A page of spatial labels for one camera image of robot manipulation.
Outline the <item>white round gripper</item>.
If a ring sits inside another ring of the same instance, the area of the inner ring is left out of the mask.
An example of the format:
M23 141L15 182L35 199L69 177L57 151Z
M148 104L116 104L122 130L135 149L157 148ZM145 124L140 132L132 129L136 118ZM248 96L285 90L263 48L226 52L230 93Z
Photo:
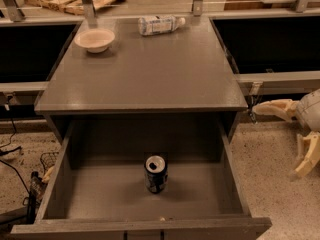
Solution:
M298 165L294 174L302 178L309 174L320 161L320 89L305 95L299 102L292 99L277 99L255 105L252 111L257 115L276 116L291 122L295 116L303 128L311 132L303 137L297 135Z

